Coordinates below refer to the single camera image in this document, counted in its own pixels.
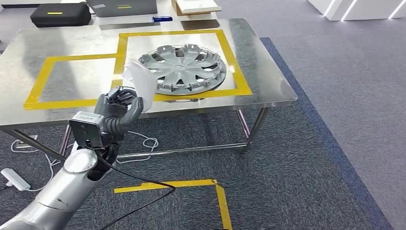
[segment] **stainless steel table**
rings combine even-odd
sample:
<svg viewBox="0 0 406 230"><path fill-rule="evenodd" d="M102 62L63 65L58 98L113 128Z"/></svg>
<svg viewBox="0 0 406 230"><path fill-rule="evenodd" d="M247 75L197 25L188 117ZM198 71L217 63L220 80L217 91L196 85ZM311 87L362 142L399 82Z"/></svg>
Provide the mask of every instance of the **stainless steel table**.
<svg viewBox="0 0 406 230"><path fill-rule="evenodd" d="M141 118L235 110L246 141L118 158L191 150L247 147L270 107L292 105L296 94L244 19L135 23L22 30L0 57L0 129L57 159L64 159L67 127L59 152L18 129L66 125L77 111L92 112L95 99L121 79L123 64L158 46L196 44L220 55L226 80L192 96L156 95ZM252 127L242 109L261 108Z"/></svg>

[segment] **gray case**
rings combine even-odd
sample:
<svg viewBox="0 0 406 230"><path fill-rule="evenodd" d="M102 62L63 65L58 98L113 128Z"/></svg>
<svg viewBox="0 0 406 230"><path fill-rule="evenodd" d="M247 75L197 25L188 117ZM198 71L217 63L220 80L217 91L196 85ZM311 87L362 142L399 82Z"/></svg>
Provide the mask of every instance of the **gray case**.
<svg viewBox="0 0 406 230"><path fill-rule="evenodd" d="M86 0L98 17L156 14L157 0Z"/></svg>

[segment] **black case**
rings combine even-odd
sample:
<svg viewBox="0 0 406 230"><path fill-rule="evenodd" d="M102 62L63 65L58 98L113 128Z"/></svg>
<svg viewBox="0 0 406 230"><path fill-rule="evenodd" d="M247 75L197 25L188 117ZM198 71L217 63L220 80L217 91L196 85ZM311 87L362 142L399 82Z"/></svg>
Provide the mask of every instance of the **black case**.
<svg viewBox="0 0 406 230"><path fill-rule="evenodd" d="M91 19L86 3L41 4L31 15L36 27L88 25Z"/></svg>

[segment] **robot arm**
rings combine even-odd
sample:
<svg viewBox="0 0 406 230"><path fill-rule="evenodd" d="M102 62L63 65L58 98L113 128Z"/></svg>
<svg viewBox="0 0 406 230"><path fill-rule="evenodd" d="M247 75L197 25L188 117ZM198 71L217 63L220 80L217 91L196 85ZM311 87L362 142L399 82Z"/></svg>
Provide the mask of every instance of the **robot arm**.
<svg viewBox="0 0 406 230"><path fill-rule="evenodd" d="M102 94L94 113L78 112L70 121L78 149L35 200L0 230L61 230L111 170L124 133L138 119L143 100L133 88Z"/></svg>

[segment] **black cable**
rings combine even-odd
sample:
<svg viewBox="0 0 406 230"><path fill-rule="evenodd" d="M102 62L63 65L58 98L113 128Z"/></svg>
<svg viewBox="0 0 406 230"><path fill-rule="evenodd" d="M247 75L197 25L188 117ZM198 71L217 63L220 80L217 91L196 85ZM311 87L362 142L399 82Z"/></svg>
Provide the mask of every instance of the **black cable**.
<svg viewBox="0 0 406 230"><path fill-rule="evenodd" d="M160 198L155 199L155 200L149 202L148 204L146 204L146 205L144 205L144 206L142 206L142 207L139 207L139 208L137 208L136 210L133 210L133 211L131 211L131 212L129 212L129 213L127 213L127 214L125 214L125 215L123 215L123 216L121 216L121 217L115 219L115 220L113 220L112 222L110 222L109 224L107 224L106 226L104 226L103 228L101 228L100 230L107 229L108 227L110 227L110 226L113 225L114 223L120 221L121 219L123 219L123 218L125 218L125 217L127 217L127 216L129 216L129 215L131 215L131 214L133 214L133 213L135 213L135 212L137 212L137 211L139 211L139 210L141 210L141 209L147 207L148 205L151 205L151 204L153 204L153 203L159 201L160 199L162 199L162 198L168 196L169 194L175 192L175 190L176 190L176 187L173 186L173 185L166 184L166 183L162 183L162 182L159 182L159 181L149 180L149 179L146 179L146 178L142 178L142 177L139 177L139 176L134 176L134 175L131 175L131 174L127 173L127 172L124 172L124 171L122 171L122 170L120 170L120 169L118 169L118 168L112 166L111 164L109 164L109 163L108 163L105 159L103 159L103 157L100 156L99 154L97 154L97 158L99 158L99 160L100 160L101 162L103 162L104 164L106 164L107 166L109 166L110 168L116 170L116 171L119 172L119 173L122 173L122 174L124 174L124 175L129 176L129 177L136 178L136 179L138 179L138 180L142 180L142 181L146 181L146 182L150 182L150 183L154 183L154 184L159 184L159 185L162 185L162 186L166 186L166 187L172 188L169 192L167 192L166 194L164 194L164 195L161 196Z"/></svg>

